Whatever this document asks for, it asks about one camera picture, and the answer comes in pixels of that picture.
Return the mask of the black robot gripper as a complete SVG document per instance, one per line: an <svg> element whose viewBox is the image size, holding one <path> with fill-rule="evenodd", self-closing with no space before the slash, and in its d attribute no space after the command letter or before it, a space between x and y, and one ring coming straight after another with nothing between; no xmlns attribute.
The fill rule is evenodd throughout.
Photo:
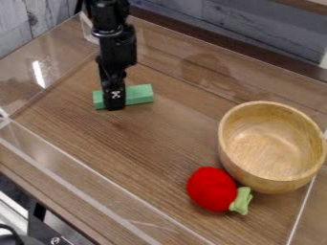
<svg viewBox="0 0 327 245"><path fill-rule="evenodd" d="M103 86L104 108L109 111L125 107L125 70L136 65L136 36L133 27L117 27L111 31L95 29L100 41L100 54L96 58L100 83Z"/></svg>

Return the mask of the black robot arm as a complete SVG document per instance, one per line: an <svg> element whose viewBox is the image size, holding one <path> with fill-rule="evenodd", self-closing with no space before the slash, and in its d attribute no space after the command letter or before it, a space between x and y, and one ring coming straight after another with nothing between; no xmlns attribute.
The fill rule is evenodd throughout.
<svg viewBox="0 0 327 245"><path fill-rule="evenodd" d="M127 69L136 65L136 36L127 22L131 11L128 0L89 0L92 35L100 42L96 58L100 71L104 108L125 107Z"/></svg>

